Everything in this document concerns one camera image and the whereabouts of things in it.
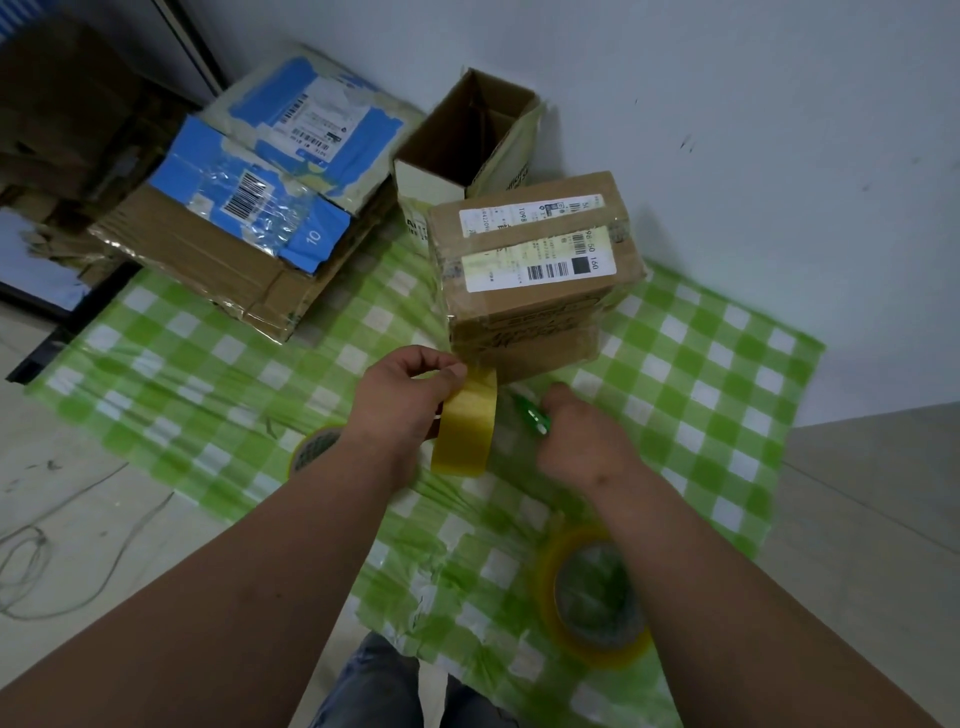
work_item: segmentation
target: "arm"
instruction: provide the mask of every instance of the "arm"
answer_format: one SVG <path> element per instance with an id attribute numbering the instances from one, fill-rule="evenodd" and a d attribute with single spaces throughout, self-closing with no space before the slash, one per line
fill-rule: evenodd
<path id="1" fill-rule="evenodd" d="M 13 681 L 0 724 L 286 725 L 390 495 L 465 374 L 423 347 L 370 367 L 333 448 Z"/>
<path id="2" fill-rule="evenodd" d="M 540 467 L 610 530 L 685 725 L 937 725 L 701 519 L 617 423 L 565 385 L 543 408 Z"/>

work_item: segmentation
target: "blue packaging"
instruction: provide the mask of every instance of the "blue packaging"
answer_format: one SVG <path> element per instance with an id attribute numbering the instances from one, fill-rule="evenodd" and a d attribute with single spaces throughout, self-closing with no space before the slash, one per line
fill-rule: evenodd
<path id="1" fill-rule="evenodd" d="M 350 216 L 195 117 L 149 184 L 223 231 L 313 274 Z"/>
<path id="2" fill-rule="evenodd" d="M 356 215 L 423 115 L 296 48 L 229 88 L 201 118 Z"/>

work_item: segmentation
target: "cable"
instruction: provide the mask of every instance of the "cable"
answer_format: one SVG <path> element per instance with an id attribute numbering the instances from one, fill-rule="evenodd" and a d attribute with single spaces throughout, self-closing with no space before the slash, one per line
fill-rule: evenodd
<path id="1" fill-rule="evenodd" d="M 166 504 L 170 502 L 171 498 L 173 498 L 174 496 L 173 493 L 170 493 L 170 495 L 167 496 L 158 505 L 154 506 L 149 511 L 147 511 L 147 513 L 141 516 L 139 521 L 137 521 L 133 525 L 133 528 L 131 528 L 130 533 L 127 535 L 127 538 L 124 539 L 123 544 L 120 545 L 120 550 L 117 551 L 117 555 L 113 559 L 113 564 L 110 566 L 110 569 L 107 572 L 106 578 L 97 588 L 97 590 L 93 592 L 93 594 L 91 594 L 87 598 L 79 601 L 78 603 L 70 607 L 66 607 L 64 609 L 58 609 L 55 612 L 49 612 L 47 614 L 24 615 L 24 614 L 17 614 L 11 611 L 11 607 L 14 604 L 26 598 L 33 591 L 33 589 L 39 583 L 40 579 L 43 577 L 43 574 L 46 572 L 47 567 L 50 565 L 50 561 L 53 557 L 53 545 L 50 539 L 47 537 L 46 533 L 43 531 L 42 528 L 40 528 L 38 524 L 44 519 L 47 519 L 53 514 L 57 513 L 64 506 L 73 502 L 78 497 L 82 496 L 84 493 L 90 492 L 101 483 L 104 483 L 110 478 L 114 477 L 116 474 L 118 474 L 120 471 L 126 468 L 127 465 L 128 463 L 124 463 L 112 473 L 100 478 L 100 480 L 97 480 L 96 482 L 88 486 L 85 486 L 84 488 L 77 491 L 70 497 L 65 498 L 60 503 L 48 509 L 46 512 L 44 512 L 43 514 L 38 516 L 36 519 L 34 519 L 32 523 L 18 526 L 10 533 L 0 536 L 0 546 L 3 546 L 7 542 L 12 541 L 18 536 L 22 536 L 24 534 L 30 534 L 30 535 L 27 535 L 18 543 L 16 543 L 11 548 L 10 552 L 7 554 L 4 560 L 0 562 L 0 591 L 5 589 L 19 590 L 18 594 L 16 594 L 10 600 L 0 601 L 0 615 L 3 615 L 4 617 L 7 617 L 9 619 L 15 619 L 17 621 L 41 621 L 44 619 L 53 619 L 53 618 L 62 617 L 72 612 L 76 612 L 77 610 L 83 609 L 83 607 L 85 607 L 87 604 L 92 602 L 94 599 L 100 596 L 100 594 L 103 593 L 104 589 L 107 588 L 107 584 L 109 583 L 109 580 L 112 578 L 113 573 L 116 571 L 117 566 L 119 566 L 120 560 L 123 558 L 124 553 L 127 551 L 127 548 L 130 546 L 133 539 L 135 539 L 137 535 L 139 535 L 139 533 L 144 529 L 147 523 L 149 523 L 153 519 L 153 517 L 156 516 L 156 514 L 159 513 L 161 510 L 163 510 Z M 11 582 L 3 581 L 2 576 L 7 569 L 7 566 L 11 562 L 14 554 L 20 548 L 26 545 L 32 545 L 34 547 L 34 552 L 30 555 L 30 560 L 28 561 L 23 571 L 23 574 L 17 580 L 14 580 Z"/>

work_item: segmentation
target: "tape roll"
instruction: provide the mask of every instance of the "tape roll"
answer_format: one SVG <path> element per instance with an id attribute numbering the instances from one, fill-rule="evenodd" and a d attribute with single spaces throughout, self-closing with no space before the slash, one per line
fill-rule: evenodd
<path id="1" fill-rule="evenodd" d="M 298 470 L 302 470 L 332 448 L 337 440 L 340 439 L 342 430 L 342 427 L 321 427 L 304 437 L 290 458 L 290 465 L 287 467 L 287 477 L 289 478 Z"/>
<path id="2" fill-rule="evenodd" d="M 564 567 L 578 551 L 611 543 L 607 529 L 598 523 L 571 526 L 547 542 L 533 572 L 533 598 L 550 639 L 594 669 L 624 668 L 643 654 L 652 641 L 650 630 L 644 625 L 635 635 L 628 634 L 622 644 L 592 642 L 582 632 L 571 629 L 561 617 L 557 585 Z"/>
<path id="3" fill-rule="evenodd" d="M 476 477 L 487 469 L 496 416 L 496 369 L 470 367 L 463 388 L 444 402 L 430 470 Z"/>

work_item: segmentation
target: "green checkered tablecloth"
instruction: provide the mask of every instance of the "green checkered tablecloth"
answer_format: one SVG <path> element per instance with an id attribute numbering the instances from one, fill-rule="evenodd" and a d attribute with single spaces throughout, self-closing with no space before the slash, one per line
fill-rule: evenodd
<path id="1" fill-rule="evenodd" d="M 235 521 L 283 482 L 314 429 L 345 421 L 358 377 L 395 347 L 444 340 L 426 250 L 392 218 L 278 346 L 162 275 L 142 272 L 28 388 L 108 449 Z M 780 455 L 823 347 L 654 267 L 604 322 L 598 359 L 562 379 L 750 556 Z M 589 671 L 546 637 L 528 595 L 536 552 L 584 503 L 539 475 L 512 406 L 489 471 L 423 469 L 391 505 L 348 600 L 362 623 L 540 726 L 676 725 L 656 652 Z M 423 448 L 427 462 L 430 445 Z"/>

